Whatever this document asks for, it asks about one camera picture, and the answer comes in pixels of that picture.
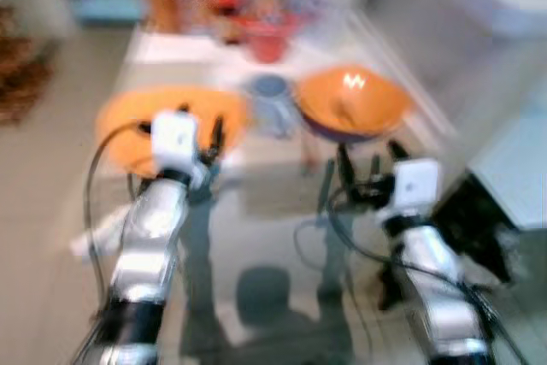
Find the orange plate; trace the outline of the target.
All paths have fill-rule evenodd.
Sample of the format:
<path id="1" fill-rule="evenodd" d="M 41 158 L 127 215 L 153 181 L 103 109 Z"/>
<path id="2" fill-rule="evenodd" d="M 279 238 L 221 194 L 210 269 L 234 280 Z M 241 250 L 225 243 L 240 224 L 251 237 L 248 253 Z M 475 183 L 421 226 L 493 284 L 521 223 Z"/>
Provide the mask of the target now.
<path id="1" fill-rule="evenodd" d="M 97 141 L 110 132 L 133 122 L 150 122 L 161 111 L 175 111 L 187 106 L 197 118 L 197 146 L 211 149 L 215 120 L 221 118 L 221 154 L 233 150 L 249 126 L 249 104 L 242 95 L 212 86 L 156 85 L 140 86 L 114 95 L 99 110 L 95 130 Z M 109 163 L 140 177 L 156 176 L 148 132 L 128 129 L 107 146 Z"/>

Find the grey cup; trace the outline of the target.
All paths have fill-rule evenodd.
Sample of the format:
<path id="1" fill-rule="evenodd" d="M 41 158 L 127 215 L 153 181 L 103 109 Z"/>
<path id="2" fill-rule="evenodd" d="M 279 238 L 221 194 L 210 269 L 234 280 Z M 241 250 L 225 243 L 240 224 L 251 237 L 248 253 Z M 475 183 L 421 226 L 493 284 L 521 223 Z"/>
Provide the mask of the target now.
<path id="1" fill-rule="evenodd" d="M 289 138 L 297 125 L 290 81 L 276 74 L 258 74 L 247 81 L 245 90 L 254 129 L 270 138 Z"/>

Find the white cabinet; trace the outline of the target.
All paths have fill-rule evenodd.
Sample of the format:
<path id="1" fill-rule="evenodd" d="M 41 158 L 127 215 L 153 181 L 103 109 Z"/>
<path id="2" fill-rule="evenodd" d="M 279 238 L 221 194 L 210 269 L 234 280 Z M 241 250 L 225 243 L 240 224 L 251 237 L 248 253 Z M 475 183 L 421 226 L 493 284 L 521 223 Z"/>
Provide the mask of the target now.
<path id="1" fill-rule="evenodd" d="M 539 81 L 470 169 L 520 231 L 547 227 L 547 85 Z"/>

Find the orange bowl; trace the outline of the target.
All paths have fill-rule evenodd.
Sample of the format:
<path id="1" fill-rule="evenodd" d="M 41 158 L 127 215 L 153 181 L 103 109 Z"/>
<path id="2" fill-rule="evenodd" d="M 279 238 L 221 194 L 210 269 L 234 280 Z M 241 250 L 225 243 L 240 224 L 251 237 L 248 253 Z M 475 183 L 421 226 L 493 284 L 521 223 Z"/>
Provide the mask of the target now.
<path id="1" fill-rule="evenodd" d="M 391 133 L 415 110 L 405 87 L 374 69 L 339 64 L 300 77 L 294 99 L 305 126 L 332 141 Z"/>

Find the black metal frame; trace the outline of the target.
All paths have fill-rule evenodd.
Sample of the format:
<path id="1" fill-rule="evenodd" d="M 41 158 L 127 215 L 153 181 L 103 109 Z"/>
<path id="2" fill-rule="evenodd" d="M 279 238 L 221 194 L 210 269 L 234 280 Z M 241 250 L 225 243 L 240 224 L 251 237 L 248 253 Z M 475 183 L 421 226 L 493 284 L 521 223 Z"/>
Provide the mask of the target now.
<path id="1" fill-rule="evenodd" d="M 465 174 L 433 214 L 442 237 L 457 255 L 484 268 L 501 283 L 511 283 L 511 250 L 520 229 L 476 174 Z"/>

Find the red cup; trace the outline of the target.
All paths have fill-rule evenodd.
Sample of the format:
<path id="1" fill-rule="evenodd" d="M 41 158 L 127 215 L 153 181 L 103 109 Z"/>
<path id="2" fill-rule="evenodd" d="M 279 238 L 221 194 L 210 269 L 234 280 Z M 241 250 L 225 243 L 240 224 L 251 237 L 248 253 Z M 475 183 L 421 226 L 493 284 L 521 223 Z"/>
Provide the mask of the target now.
<path id="1" fill-rule="evenodd" d="M 284 60 L 296 34 L 300 18 L 280 14 L 262 18 L 238 17 L 243 42 L 251 59 L 261 64 L 275 64 Z"/>

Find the white cloth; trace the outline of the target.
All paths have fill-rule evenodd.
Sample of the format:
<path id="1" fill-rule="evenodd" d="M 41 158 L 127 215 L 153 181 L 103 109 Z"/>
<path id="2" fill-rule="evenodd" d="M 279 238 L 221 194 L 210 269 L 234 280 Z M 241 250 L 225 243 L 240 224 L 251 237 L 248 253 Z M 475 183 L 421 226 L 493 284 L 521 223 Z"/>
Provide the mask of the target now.
<path id="1" fill-rule="evenodd" d="M 90 261 L 94 245 L 98 255 L 110 256 L 121 247 L 121 229 L 124 228 L 126 214 L 123 208 L 114 209 L 97 221 L 91 233 L 81 233 L 68 244 L 71 256 L 78 261 Z"/>

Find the brown woven mat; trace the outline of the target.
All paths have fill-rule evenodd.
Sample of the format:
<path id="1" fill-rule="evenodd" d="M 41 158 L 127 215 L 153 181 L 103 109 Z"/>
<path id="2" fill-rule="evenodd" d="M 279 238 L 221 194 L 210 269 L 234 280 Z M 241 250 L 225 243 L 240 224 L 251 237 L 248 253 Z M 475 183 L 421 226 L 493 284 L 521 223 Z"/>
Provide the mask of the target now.
<path id="1" fill-rule="evenodd" d="M 23 122 L 42 98 L 57 47 L 55 39 L 24 33 L 15 7 L 0 6 L 0 127 Z"/>

